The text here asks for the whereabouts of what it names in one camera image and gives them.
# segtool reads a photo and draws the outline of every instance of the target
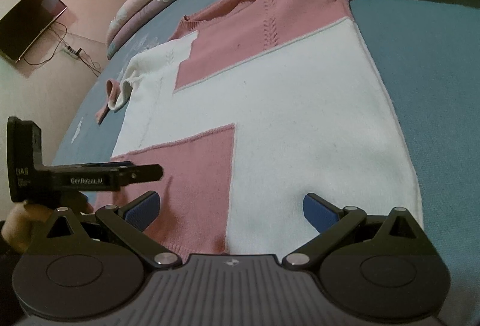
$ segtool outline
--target white logo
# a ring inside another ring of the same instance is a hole
[[[238,264],[240,264],[240,261],[232,258],[229,261],[225,261],[225,264],[227,264],[228,266],[237,266]]]

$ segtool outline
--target sweater sleeve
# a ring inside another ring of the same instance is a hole
[[[0,326],[14,325],[25,315],[11,285],[11,276],[20,257],[0,236]]]

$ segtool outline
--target pink and white sweater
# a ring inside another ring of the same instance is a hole
[[[184,16],[171,40],[135,56],[114,160],[161,164],[158,183],[101,194],[96,208],[150,189],[146,233],[179,253],[274,253],[317,235],[315,192],[371,214],[408,208],[415,170],[348,0],[220,0]]]

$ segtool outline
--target bed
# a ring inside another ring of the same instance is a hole
[[[176,0],[118,49],[78,110],[54,165],[110,159],[127,107],[96,123],[106,81],[120,80],[134,55],[164,43],[182,16],[215,1]],[[480,321],[479,7],[480,0],[351,0],[417,173],[425,231],[452,276],[441,312],[449,326]]]

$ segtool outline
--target wall-mounted television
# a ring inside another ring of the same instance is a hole
[[[17,63],[66,9],[60,0],[20,0],[0,19],[0,52]]]

